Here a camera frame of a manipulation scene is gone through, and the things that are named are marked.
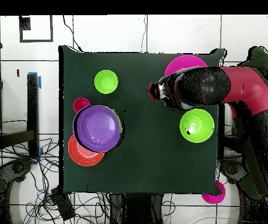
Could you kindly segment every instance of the green table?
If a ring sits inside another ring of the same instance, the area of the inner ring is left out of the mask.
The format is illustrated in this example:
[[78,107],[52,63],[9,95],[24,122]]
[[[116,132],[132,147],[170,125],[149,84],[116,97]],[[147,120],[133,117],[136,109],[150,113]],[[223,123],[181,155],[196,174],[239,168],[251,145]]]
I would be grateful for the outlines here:
[[[204,106],[213,117],[213,135],[204,143],[190,143],[179,131],[184,112],[152,101],[149,83],[157,82],[174,58],[183,54],[141,54],[76,52],[59,47],[60,137],[64,139],[64,192],[104,193],[213,193],[217,159],[217,106]],[[224,50],[197,55],[208,66],[219,66]],[[111,94],[94,87],[95,75],[109,69],[119,83]],[[119,147],[105,154],[92,167],[74,163],[68,153],[75,116],[73,102],[87,98],[119,112],[125,123],[125,136]]]

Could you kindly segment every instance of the black stand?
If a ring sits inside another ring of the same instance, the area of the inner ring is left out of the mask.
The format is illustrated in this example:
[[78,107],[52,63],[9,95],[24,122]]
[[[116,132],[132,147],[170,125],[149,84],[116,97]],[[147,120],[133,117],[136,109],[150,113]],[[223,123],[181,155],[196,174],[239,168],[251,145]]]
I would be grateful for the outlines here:
[[162,199],[163,194],[111,194],[110,224],[163,224]]
[[[1,129],[1,89],[0,79],[0,129]],[[29,155],[37,158],[38,153],[38,86],[37,75],[27,75],[27,130],[0,135],[0,149],[28,142]]]

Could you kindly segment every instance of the black wire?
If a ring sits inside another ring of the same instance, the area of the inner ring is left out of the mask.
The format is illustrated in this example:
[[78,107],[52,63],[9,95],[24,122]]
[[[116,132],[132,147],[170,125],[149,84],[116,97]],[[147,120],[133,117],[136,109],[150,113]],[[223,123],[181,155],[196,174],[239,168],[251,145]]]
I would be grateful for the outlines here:
[[117,207],[113,202],[111,202],[111,200],[110,200],[110,198],[108,197],[107,194],[105,194],[105,197],[106,197],[107,201],[110,203],[110,206],[113,205],[113,207],[114,207],[115,209],[118,209],[118,207]]
[[84,220],[90,222],[90,224],[94,224],[94,222],[93,222],[92,220],[88,220],[88,219],[86,218],[86,216],[80,216],[79,214],[75,214],[75,216],[79,217],[79,219],[77,220],[76,224],[78,224],[78,221],[79,221],[80,219],[84,219]]
[[11,120],[11,121],[2,121],[2,123],[11,123],[11,122],[20,122],[20,121],[24,121],[27,123],[26,120]]
[[29,151],[26,147],[25,147],[25,145],[24,144],[22,144],[22,143],[19,143],[19,144],[17,144],[17,145],[13,145],[14,147],[17,147],[17,148],[20,148],[20,149],[25,149],[26,151]]
[[[42,156],[42,155],[45,155],[45,154],[47,154],[48,152],[50,152],[51,150],[53,150],[54,148],[56,148],[58,146],[58,144],[56,144],[53,148],[51,148],[51,149],[47,149],[47,151],[46,152],[44,152],[44,153],[42,153],[42,154],[39,154],[39,156]],[[13,148],[13,151],[14,151],[14,154],[16,155],[16,156],[18,156],[18,157],[23,157],[23,158],[31,158],[29,155],[28,156],[26,156],[26,155],[20,155],[20,154],[18,154],[16,151],[15,151],[15,149],[14,149],[14,147],[12,146],[12,148]]]
[[[27,211],[27,206],[28,206],[29,204],[33,206],[33,209],[32,209],[33,211],[32,211],[32,213],[31,213],[31,215],[29,215],[29,212]],[[27,216],[29,216],[29,218],[28,218],[28,220],[26,221],[26,223],[30,220],[31,217],[33,217],[33,212],[34,212],[34,210],[35,210],[35,205],[33,205],[33,204],[30,203],[30,202],[26,204],[26,206],[25,206],[26,216],[25,216],[25,218],[24,218],[22,224],[24,224],[24,222],[25,222]]]
[[40,191],[40,190],[38,189],[38,187],[37,187],[37,182],[36,182],[36,178],[35,178],[34,174],[33,174],[31,171],[29,171],[29,172],[30,172],[31,176],[33,176],[33,178],[34,178],[34,186],[35,186],[35,188],[36,188],[38,191]]
[[103,199],[103,203],[104,203],[104,210],[105,210],[105,218],[104,218],[104,224],[106,224],[106,203],[105,203],[105,197],[104,197],[104,195],[101,193],[101,195],[102,195],[102,199]]
[[[146,26],[146,15],[144,15],[143,22],[144,22],[144,25]],[[143,36],[142,36],[141,51],[140,51],[141,53],[142,53],[142,44],[143,44],[143,39],[144,39],[145,34],[146,34],[146,30],[144,31]]]
[[81,204],[81,206],[77,207],[75,210],[81,208],[84,204],[86,204],[87,202],[89,202],[90,200],[93,200],[95,198],[98,198],[98,197],[93,197],[93,198],[90,198],[89,200],[85,201],[83,204]]
[[168,213],[168,214],[166,214],[166,215],[162,215],[162,216],[169,216],[169,215],[171,215],[172,213],[174,213],[175,212],[175,204],[171,201],[171,200],[168,200],[168,201],[164,201],[163,203],[162,203],[162,205],[165,203],[165,202],[170,202],[170,209],[171,209],[171,204],[173,204],[173,207],[174,207],[174,210],[172,211],[172,212],[170,212],[170,213]]
[[[73,34],[73,30],[66,24],[65,16],[64,16],[64,15],[62,16],[62,18],[64,19],[64,25],[65,25],[68,29],[70,29],[70,31],[71,31],[71,33],[72,33],[72,36],[73,36],[73,41],[75,42],[74,34]],[[82,49],[81,49],[80,46],[77,44],[77,42],[75,42],[75,44],[77,45],[79,51],[82,52]]]
[[[105,204],[105,201],[104,201],[104,200],[102,200],[102,201],[103,201],[103,204],[105,205],[105,207],[108,209],[107,205]],[[101,206],[101,209],[102,209],[102,211],[103,211],[104,214],[105,214],[105,217],[107,217],[110,221],[114,221],[114,222],[116,222],[115,219],[113,219],[112,217],[110,217],[110,216],[107,214],[107,212],[106,212],[106,210],[105,210],[105,207],[104,207],[104,209],[103,209],[102,206]]]
[[56,166],[56,167],[58,167],[57,164],[52,164],[51,162],[48,162],[46,165],[43,165],[43,164],[42,164],[42,166],[44,167],[44,169],[47,169],[48,171],[51,171],[51,172],[53,172],[53,173],[58,173],[58,172],[59,172],[59,171],[53,171],[53,170],[50,169],[52,166]]
[[[46,156],[46,154],[51,150],[51,149],[50,149],[51,141],[52,141],[52,139],[50,138],[50,143],[48,144],[48,149],[47,149],[47,151],[46,151],[46,153],[45,153],[45,156]],[[57,211],[58,208],[56,208],[56,209],[54,209],[54,208],[51,209],[50,207],[48,207],[48,206],[46,205],[46,202],[50,202],[50,195],[49,195],[49,193],[48,193],[48,190],[49,190],[49,181],[48,181],[48,178],[47,178],[46,174],[47,174],[48,171],[51,171],[50,168],[51,168],[52,166],[58,166],[58,165],[55,164],[55,163],[52,162],[52,161],[48,161],[48,163],[46,164],[46,166],[44,166],[43,164],[41,164],[41,162],[39,162],[39,167],[40,167],[41,173],[42,173],[42,175],[43,175],[42,180],[43,180],[43,193],[44,193],[44,198],[43,198],[43,200],[42,200],[37,206],[34,206],[33,204],[27,204],[27,206],[29,206],[29,205],[32,205],[32,206],[33,206],[33,208],[31,209],[31,215],[30,215],[30,212],[28,212],[28,210],[26,209],[27,215],[29,216],[27,222],[28,222],[28,221],[30,220],[30,218],[32,218],[32,217],[35,218],[35,224],[36,224],[36,222],[37,222],[37,218],[38,218],[39,220],[41,220],[41,221],[53,221],[54,224],[56,224],[56,223],[55,223],[55,220],[56,220],[56,219],[62,219],[62,217],[61,217],[60,215],[59,215],[59,216],[56,216],[56,217],[54,218],[54,217],[50,214],[50,211]],[[33,179],[34,179],[34,182],[35,182],[35,187],[36,187],[36,189],[37,189],[38,191],[42,191],[42,190],[39,190],[39,189],[37,188],[36,178],[35,178],[35,176],[33,175],[32,172],[31,172],[31,175],[33,176]],[[46,213],[49,214],[49,216],[51,217],[51,219],[46,219],[46,218],[43,218],[43,217],[41,216],[41,214],[40,214],[40,209],[41,209],[42,207],[45,209]]]
[[80,200],[80,197],[79,197],[79,194],[77,195],[78,196],[78,199],[80,201],[80,203],[82,204],[82,206],[84,207],[84,209],[86,209],[88,211],[88,213],[90,214],[90,211],[85,207],[85,205],[81,202]]
[[227,134],[227,133],[230,133],[230,132],[231,132],[231,130],[230,130],[230,131],[225,132],[225,133],[224,133],[224,135],[225,135],[225,134]]
[[226,160],[226,159],[235,159],[235,158],[240,158],[240,157],[243,157],[243,155],[225,156],[225,157],[223,157],[223,160]]

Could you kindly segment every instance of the green bowl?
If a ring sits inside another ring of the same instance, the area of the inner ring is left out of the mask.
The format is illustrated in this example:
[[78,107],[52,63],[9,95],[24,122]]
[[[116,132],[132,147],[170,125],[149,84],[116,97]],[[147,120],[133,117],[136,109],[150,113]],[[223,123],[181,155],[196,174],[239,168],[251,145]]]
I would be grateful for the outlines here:
[[118,77],[113,71],[103,70],[95,76],[94,85],[100,93],[112,93],[118,86]]
[[214,120],[207,111],[195,108],[183,115],[179,129],[182,136],[189,142],[204,142],[214,131]]
[[116,118],[118,119],[118,123],[119,123],[119,127],[120,127],[120,133],[122,133],[122,123],[121,123],[121,119],[119,118],[117,112],[113,109],[111,109],[110,107],[107,107],[110,111],[112,111],[114,113],[114,115],[116,116]]

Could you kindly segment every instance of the floor tile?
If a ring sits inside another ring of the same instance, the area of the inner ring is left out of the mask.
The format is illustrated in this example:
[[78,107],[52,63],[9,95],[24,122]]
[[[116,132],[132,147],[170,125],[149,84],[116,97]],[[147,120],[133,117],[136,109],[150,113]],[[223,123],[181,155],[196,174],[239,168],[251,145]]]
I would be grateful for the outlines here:
[[[72,28],[72,16],[65,16],[66,24]],[[18,16],[1,16],[2,60],[58,60],[58,46],[73,46],[71,31],[64,25],[63,16],[52,16],[53,42],[21,43]],[[29,39],[40,39],[47,35],[41,28],[50,25],[46,16],[30,16],[33,30],[23,31]]]
[[[41,88],[38,89],[39,133],[58,133],[58,62],[2,61],[1,65],[3,121],[27,119],[27,74],[37,72],[41,77]],[[25,123],[15,126],[19,131],[25,128]]]
[[[109,219],[100,206],[76,206],[75,224],[109,224]],[[110,207],[106,208],[107,216],[110,216]]]
[[[62,217],[60,216],[59,212],[56,210],[56,206],[51,206],[51,210],[49,210],[50,215],[53,218],[60,218],[55,219],[55,224],[73,224],[74,219],[72,218],[70,220],[66,220],[63,222]],[[44,218],[44,220],[40,220],[39,218],[36,218],[35,221],[35,214],[33,213],[33,207],[32,206],[24,206],[24,205],[11,205],[10,206],[10,214],[12,218],[12,224],[54,224],[52,221],[52,218],[49,216],[49,214],[46,212],[44,208],[40,209],[41,218]]]
[[144,15],[74,16],[75,42],[83,51],[145,51]]
[[171,194],[171,193],[166,193],[166,194],[164,194],[164,196],[163,196],[163,199],[162,199],[162,203],[163,202],[166,202],[166,204],[169,204],[170,202],[169,201],[171,201],[171,196],[172,196],[173,194]]
[[268,15],[222,15],[222,48],[227,61],[244,61],[253,46],[268,50]]
[[218,206],[217,217],[217,224],[237,224],[239,207]]
[[239,192],[236,185],[228,183],[223,174],[220,174],[219,181],[224,184],[225,197],[218,205],[239,206]]
[[149,15],[149,53],[209,53],[220,46],[220,15]]
[[215,206],[177,206],[173,210],[174,207],[162,206],[164,224],[216,224]]
[[201,194],[173,194],[172,202],[175,205],[211,205],[203,200]]

